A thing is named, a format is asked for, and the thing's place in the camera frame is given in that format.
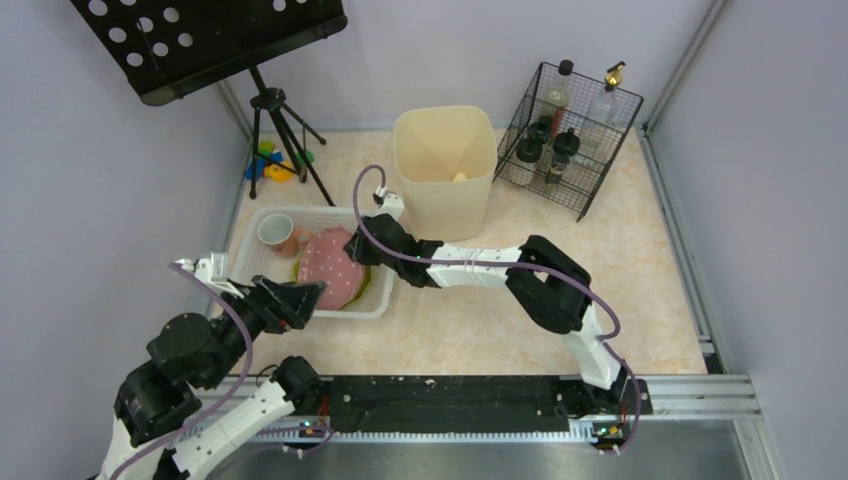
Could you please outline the pink dotted plate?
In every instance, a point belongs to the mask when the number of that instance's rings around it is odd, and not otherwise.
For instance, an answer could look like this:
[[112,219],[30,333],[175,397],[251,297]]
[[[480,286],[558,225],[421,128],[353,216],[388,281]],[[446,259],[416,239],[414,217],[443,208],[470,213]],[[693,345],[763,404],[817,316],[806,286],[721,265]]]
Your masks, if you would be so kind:
[[366,267],[353,261],[345,246],[353,235],[342,227],[326,228],[313,236],[297,262],[297,283],[323,282],[317,310],[337,311],[351,303],[365,280]]

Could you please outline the green dotted plate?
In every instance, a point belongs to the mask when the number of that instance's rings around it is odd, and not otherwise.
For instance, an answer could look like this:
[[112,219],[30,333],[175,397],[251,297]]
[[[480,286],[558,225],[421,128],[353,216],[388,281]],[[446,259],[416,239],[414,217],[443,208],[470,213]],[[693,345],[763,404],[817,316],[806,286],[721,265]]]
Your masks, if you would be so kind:
[[293,267],[293,275],[296,283],[327,283],[316,308],[323,311],[343,310],[359,300],[371,279],[369,267],[350,261],[318,264],[300,260]]

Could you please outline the white plastic basket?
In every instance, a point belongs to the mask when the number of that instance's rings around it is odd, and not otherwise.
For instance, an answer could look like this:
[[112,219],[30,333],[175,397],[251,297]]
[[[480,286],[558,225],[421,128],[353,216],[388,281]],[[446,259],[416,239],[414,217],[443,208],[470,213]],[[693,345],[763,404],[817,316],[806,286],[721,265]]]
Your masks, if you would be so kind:
[[[265,246],[259,238],[260,223],[274,214],[285,214],[294,226],[317,233],[325,228],[342,227],[354,232],[357,223],[350,207],[318,207],[279,205],[257,210],[246,225],[243,239],[229,267],[229,277],[246,284],[255,275],[264,275],[275,282],[289,282],[296,278],[296,261],[286,259]],[[352,304],[337,310],[317,310],[315,318],[371,319],[381,316],[388,308],[394,288],[395,274],[385,266],[371,266],[370,280],[362,295]]]

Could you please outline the pink floral mug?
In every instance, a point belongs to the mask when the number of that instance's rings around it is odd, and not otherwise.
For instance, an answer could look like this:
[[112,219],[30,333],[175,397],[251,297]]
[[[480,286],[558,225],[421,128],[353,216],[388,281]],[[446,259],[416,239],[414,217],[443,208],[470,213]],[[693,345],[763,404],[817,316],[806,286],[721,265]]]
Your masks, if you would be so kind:
[[275,213],[264,218],[257,229],[258,239],[284,258],[295,258],[307,246],[313,234],[298,229],[287,214]]

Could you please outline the cream plastic waste bin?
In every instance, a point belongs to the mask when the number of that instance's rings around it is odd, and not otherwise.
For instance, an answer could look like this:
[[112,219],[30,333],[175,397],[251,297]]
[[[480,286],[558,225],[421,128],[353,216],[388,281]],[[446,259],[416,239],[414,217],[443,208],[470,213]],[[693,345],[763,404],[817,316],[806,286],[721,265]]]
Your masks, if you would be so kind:
[[[419,239],[458,241],[482,229],[498,150],[488,115],[468,105],[400,115],[393,130],[405,216]],[[469,179],[453,182],[464,172]]]

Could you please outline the small spice jar black lid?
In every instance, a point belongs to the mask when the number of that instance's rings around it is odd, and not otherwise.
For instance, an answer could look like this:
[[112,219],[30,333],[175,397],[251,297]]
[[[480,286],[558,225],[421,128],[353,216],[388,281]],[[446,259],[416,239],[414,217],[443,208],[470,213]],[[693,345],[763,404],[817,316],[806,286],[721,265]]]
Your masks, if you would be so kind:
[[554,153],[551,156],[548,170],[545,175],[545,184],[548,186],[558,185],[561,182],[569,163],[569,155]]

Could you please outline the spice jar labelled black lid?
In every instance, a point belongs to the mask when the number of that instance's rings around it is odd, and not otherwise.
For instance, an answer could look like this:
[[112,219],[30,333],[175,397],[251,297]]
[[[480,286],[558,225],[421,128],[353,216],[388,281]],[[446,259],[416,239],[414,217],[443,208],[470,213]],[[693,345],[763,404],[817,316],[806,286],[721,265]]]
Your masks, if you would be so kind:
[[546,144],[550,140],[552,131],[552,117],[540,115],[527,129],[526,139],[531,142]]

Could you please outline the spice jar round black lid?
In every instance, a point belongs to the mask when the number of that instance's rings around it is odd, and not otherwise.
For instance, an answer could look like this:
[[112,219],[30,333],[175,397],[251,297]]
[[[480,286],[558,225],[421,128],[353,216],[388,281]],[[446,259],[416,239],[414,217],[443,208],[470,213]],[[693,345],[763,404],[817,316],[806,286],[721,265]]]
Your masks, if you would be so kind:
[[566,131],[558,133],[552,142],[552,149],[557,154],[575,156],[580,149],[580,138],[575,129],[569,127]]

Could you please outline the black wire rack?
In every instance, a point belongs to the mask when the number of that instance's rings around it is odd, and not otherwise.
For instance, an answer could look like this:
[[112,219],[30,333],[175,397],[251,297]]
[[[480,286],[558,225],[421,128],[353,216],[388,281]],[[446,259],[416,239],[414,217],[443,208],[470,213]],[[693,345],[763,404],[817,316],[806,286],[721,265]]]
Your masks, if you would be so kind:
[[582,220],[644,102],[622,87],[626,66],[594,79],[568,59],[540,63],[500,141],[495,176]]

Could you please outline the dark sauce bottle black cap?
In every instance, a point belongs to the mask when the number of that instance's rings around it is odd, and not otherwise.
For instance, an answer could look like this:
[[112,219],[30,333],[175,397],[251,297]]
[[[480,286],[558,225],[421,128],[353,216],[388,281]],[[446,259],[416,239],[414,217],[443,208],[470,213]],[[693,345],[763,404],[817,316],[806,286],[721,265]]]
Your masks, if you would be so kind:
[[557,76],[551,81],[542,97],[540,116],[549,127],[550,138],[557,135],[562,117],[570,102],[570,79],[573,68],[572,60],[561,60]]

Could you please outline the clear bottle gold pump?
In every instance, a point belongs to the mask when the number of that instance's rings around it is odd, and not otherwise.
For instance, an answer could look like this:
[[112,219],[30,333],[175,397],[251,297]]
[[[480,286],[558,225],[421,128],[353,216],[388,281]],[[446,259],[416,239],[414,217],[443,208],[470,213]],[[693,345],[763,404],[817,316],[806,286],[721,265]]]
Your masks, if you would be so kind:
[[618,106],[616,91],[621,84],[625,66],[625,61],[619,61],[606,71],[604,86],[590,103],[581,125],[579,153],[601,164],[608,162],[608,150],[615,137],[613,116]]

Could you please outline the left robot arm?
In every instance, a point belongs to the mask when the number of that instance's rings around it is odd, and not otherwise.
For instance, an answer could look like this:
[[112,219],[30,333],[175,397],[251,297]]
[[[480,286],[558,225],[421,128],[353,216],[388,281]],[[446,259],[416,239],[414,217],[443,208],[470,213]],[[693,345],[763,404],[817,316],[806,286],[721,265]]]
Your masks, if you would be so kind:
[[203,479],[266,425],[319,403],[321,381],[301,356],[289,356],[259,389],[192,438],[178,436],[210,416],[196,396],[217,388],[262,333],[303,329],[326,290],[323,281],[277,283],[256,275],[230,283],[223,313],[185,313],[147,345],[150,358],[131,371],[114,404],[112,438],[101,479]]

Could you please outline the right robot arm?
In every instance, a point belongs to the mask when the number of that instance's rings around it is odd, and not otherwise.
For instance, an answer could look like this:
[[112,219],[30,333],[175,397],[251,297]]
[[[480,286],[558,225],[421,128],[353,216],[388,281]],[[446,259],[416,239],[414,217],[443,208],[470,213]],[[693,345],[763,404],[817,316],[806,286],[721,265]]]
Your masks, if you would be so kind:
[[621,330],[591,275],[547,238],[509,248],[471,248],[417,240],[388,214],[363,217],[345,247],[368,266],[386,266],[416,288],[480,287],[509,292],[541,329],[559,335],[577,360],[588,394],[620,400],[629,375],[609,340]]

